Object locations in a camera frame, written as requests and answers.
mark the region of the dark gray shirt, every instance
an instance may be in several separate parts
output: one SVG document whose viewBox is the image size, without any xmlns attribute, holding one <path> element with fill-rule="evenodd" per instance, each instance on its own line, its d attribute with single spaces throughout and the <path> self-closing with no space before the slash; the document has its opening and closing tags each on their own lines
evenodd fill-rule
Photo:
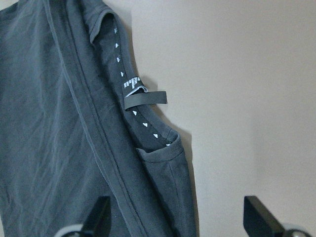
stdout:
<svg viewBox="0 0 316 237">
<path fill-rule="evenodd" d="M 101 0 L 0 11 L 0 213 L 6 237 L 52 237 L 111 197 L 111 237 L 196 235 L 179 134 L 148 105 L 126 32 Z"/>
</svg>

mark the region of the beige wall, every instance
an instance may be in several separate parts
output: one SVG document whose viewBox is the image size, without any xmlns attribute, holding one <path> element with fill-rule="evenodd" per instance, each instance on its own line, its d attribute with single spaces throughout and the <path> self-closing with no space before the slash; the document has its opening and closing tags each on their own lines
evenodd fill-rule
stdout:
<svg viewBox="0 0 316 237">
<path fill-rule="evenodd" d="M 183 137 L 200 236 L 247 236 L 245 195 L 316 236 L 316 1 L 105 2 L 167 91 L 156 110 Z"/>
</svg>

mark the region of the hanging shirt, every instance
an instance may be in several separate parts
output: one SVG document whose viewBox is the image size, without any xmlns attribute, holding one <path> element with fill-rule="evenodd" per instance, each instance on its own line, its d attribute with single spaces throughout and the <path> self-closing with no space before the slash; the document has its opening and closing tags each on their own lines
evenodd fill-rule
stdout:
<svg viewBox="0 0 316 237">
<path fill-rule="evenodd" d="M 196 236 L 180 136 L 144 104 L 147 92 L 101 0 L 0 11 L 6 237 L 52 237 L 83 223 L 99 196 L 111 198 L 111 237 Z"/>
</svg>

